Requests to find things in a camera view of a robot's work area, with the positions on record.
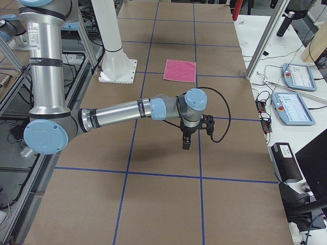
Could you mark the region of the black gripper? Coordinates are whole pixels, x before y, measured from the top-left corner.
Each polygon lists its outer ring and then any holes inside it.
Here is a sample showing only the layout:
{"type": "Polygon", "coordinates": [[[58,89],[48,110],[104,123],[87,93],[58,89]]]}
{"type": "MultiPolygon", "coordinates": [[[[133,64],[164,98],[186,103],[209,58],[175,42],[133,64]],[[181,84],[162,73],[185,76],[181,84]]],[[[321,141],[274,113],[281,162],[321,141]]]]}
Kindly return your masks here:
{"type": "Polygon", "coordinates": [[[180,123],[180,130],[183,133],[183,143],[182,143],[182,148],[183,149],[190,149],[191,146],[191,135],[196,132],[196,130],[199,130],[202,128],[201,123],[199,123],[195,127],[188,127],[186,126],[183,122],[180,123]]]}

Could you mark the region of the background blue grey robot arm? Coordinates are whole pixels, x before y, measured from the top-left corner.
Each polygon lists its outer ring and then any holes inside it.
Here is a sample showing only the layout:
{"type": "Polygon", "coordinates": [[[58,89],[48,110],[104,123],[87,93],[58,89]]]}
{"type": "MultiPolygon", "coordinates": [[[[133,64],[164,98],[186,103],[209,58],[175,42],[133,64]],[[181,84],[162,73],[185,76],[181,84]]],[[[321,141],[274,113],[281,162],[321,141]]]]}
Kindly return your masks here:
{"type": "Polygon", "coordinates": [[[1,16],[1,38],[6,43],[13,39],[20,47],[29,44],[28,32],[15,14],[1,16]]]}

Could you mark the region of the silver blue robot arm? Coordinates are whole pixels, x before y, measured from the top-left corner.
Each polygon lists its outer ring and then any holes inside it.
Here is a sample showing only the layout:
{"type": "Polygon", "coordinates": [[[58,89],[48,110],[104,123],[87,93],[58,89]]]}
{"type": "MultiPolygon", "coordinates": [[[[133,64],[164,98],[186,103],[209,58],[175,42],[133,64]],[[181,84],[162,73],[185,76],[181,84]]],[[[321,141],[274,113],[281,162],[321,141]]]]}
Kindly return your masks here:
{"type": "Polygon", "coordinates": [[[183,149],[191,135],[205,129],[212,118],[204,115],[206,93],[198,88],[175,97],[160,95],[102,109],[70,110],[64,99],[61,29],[78,23],[77,1],[20,1],[19,15],[26,22],[34,106],[24,140],[35,152],[52,155],[63,150],[76,136],[106,125],[151,118],[180,119],[183,149]]]}

